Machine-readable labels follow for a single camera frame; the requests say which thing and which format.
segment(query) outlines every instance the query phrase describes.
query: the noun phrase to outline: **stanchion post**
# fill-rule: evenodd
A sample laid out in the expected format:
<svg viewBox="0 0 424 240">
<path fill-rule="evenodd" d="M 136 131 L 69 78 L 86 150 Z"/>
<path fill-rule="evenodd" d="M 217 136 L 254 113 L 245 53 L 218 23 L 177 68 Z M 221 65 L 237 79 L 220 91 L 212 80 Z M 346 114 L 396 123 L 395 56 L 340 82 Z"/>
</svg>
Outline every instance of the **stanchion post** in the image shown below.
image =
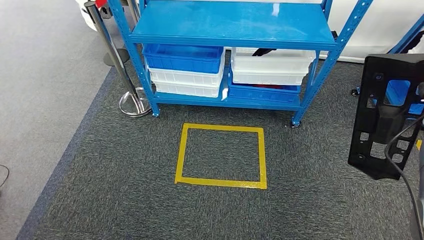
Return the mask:
<svg viewBox="0 0 424 240">
<path fill-rule="evenodd" d="M 127 0 L 127 1 L 128 1 L 129 12 L 131 13 L 132 19 L 134 20 L 134 24 L 136 25 L 140 19 L 139 7 L 137 6 L 137 3 L 135 0 Z"/>
<path fill-rule="evenodd" d="M 103 22 L 103 19 L 100 16 L 96 3 L 94 1 L 88 1 L 84 3 L 84 7 L 87 9 L 88 14 L 90 15 L 91 19 L 94 22 L 94 26 L 97 29 L 97 32 L 100 34 L 102 40 L 104 41 L 107 52 L 109 53 L 110 58 L 114 66 L 116 67 L 117 72 L 119 73 L 120 77 L 125 83 L 126 88 L 129 90 L 127 93 L 125 93 L 121 97 L 119 101 L 120 110 L 124 114 L 132 118 L 144 116 L 145 114 L 150 112 L 151 108 L 150 108 L 149 102 L 145 98 L 142 98 L 140 96 L 144 94 L 143 88 L 142 87 L 136 88 L 133 82 L 131 81 L 130 77 L 128 76 L 124 63 L 119 57 L 117 48 L 115 47 L 114 42 L 112 41 L 111 35 L 109 34 L 108 29 L 106 28 L 105 23 Z M 122 104 L 124 104 L 127 101 L 128 97 L 131 97 L 132 101 L 134 102 L 136 112 L 127 112 L 123 110 Z"/>
</svg>

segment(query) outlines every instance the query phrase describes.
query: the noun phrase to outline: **plastic bin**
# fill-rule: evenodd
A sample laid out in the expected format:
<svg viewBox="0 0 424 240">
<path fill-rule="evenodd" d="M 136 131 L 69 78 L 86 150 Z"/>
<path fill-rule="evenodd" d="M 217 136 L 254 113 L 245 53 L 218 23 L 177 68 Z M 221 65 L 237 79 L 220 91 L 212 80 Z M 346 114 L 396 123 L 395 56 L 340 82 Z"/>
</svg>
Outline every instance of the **plastic bin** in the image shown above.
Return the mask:
<svg viewBox="0 0 424 240">
<path fill-rule="evenodd" d="M 186 85 L 179 83 L 155 82 L 156 91 L 161 93 L 182 94 L 207 98 L 217 98 L 220 86 Z"/>
<path fill-rule="evenodd" d="M 215 74 L 147 68 L 157 92 L 216 98 L 223 79 L 225 53 L 221 54 L 221 58 L 219 72 Z"/>
<path fill-rule="evenodd" d="M 225 53 L 221 53 L 221 59 L 219 64 L 218 73 L 202 73 L 193 71 L 179 71 L 169 69 L 153 68 L 150 65 L 148 69 L 150 71 L 151 80 L 156 82 L 166 83 L 177 83 L 177 84 L 196 84 L 196 85 L 208 85 L 208 86 L 219 86 L 223 78 L 224 64 L 225 64 Z"/>
<path fill-rule="evenodd" d="M 228 95 L 232 98 L 258 99 L 292 103 L 299 98 L 301 87 L 298 85 L 282 85 L 281 88 L 268 88 L 249 84 L 233 83 L 232 71 L 228 78 Z"/>
<path fill-rule="evenodd" d="M 302 85 L 306 73 L 279 73 L 261 71 L 232 71 L 236 84 Z"/>
<path fill-rule="evenodd" d="M 233 47 L 233 82 L 239 84 L 301 85 L 315 59 L 315 51 L 277 49 L 252 56 L 257 48 Z"/>
<path fill-rule="evenodd" d="M 154 69 L 216 74 L 223 50 L 222 46 L 144 44 L 143 55 Z"/>
</svg>

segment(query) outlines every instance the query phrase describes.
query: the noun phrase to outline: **shelf board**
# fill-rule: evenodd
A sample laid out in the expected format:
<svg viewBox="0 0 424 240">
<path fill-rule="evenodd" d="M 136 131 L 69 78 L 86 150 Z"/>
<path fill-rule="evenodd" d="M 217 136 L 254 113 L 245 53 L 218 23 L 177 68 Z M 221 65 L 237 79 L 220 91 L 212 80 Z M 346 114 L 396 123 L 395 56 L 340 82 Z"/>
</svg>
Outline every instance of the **shelf board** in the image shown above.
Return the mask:
<svg viewBox="0 0 424 240">
<path fill-rule="evenodd" d="M 151 0 L 134 43 L 332 50 L 320 4 Z"/>
<path fill-rule="evenodd" d="M 223 89 L 227 88 L 229 67 L 225 67 L 222 82 L 219 88 L 218 97 L 191 96 L 173 93 L 156 92 L 154 100 L 158 104 L 181 104 L 181 105 L 199 105 L 211 107 L 229 107 L 229 108 L 249 108 L 249 109 L 268 109 L 268 110 L 286 110 L 298 111 L 301 109 L 300 98 L 297 97 L 294 102 L 278 102 L 255 99 L 244 99 L 236 97 L 227 97 L 222 100 Z"/>
</svg>

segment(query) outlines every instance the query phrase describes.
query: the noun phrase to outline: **black metal bracket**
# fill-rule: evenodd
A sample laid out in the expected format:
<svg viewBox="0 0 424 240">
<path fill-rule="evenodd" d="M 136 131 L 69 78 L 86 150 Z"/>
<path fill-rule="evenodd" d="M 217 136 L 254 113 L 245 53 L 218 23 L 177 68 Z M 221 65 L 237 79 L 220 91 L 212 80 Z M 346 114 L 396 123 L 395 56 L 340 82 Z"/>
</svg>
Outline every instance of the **black metal bracket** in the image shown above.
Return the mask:
<svg viewBox="0 0 424 240">
<path fill-rule="evenodd" d="M 332 37 L 334 38 L 334 40 L 336 41 L 337 38 L 339 37 L 339 35 L 337 34 L 336 31 L 331 31 Z"/>
<path fill-rule="evenodd" d="M 403 105 L 395 106 L 385 102 L 386 89 L 390 80 L 409 81 L 409 89 Z M 356 109 L 348 163 L 373 179 L 396 179 L 400 174 L 386 158 L 371 155 L 374 143 L 386 145 L 399 133 L 407 119 L 419 115 L 410 114 L 411 104 L 422 99 L 416 94 L 417 87 L 424 82 L 424 54 L 372 54 L 365 59 Z M 411 136 L 401 136 L 389 148 L 389 155 L 400 155 L 396 162 L 404 169 L 414 147 L 421 126 L 418 124 Z M 399 141 L 408 144 L 400 147 Z"/>
</svg>

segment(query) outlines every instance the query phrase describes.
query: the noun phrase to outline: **yellow floor tape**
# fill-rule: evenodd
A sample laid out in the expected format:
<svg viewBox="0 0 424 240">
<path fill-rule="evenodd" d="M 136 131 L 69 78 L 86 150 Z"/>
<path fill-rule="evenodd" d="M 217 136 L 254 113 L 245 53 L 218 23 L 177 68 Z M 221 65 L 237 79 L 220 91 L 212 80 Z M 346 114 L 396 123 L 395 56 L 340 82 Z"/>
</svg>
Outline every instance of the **yellow floor tape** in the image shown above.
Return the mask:
<svg viewBox="0 0 424 240">
<path fill-rule="evenodd" d="M 257 133 L 258 149 L 259 149 L 259 181 L 235 181 L 235 180 L 183 177 L 184 156 L 186 154 L 187 135 L 188 135 L 189 129 Z M 174 183 L 175 184 L 186 183 L 186 184 L 219 186 L 219 187 L 267 189 L 267 167 L 265 164 L 264 129 L 262 127 L 249 127 L 249 126 L 225 126 L 225 125 L 184 123 L 184 125 L 182 126 L 181 142 L 179 143 L 179 153 L 178 153 L 178 161 L 176 162 L 176 172 L 175 172 Z"/>
<path fill-rule="evenodd" d="M 423 143 L 423 141 L 421 141 L 420 139 L 418 139 L 418 140 L 416 141 L 416 148 L 417 148 L 418 150 L 420 150 L 420 149 L 421 149 L 421 143 Z"/>
</svg>

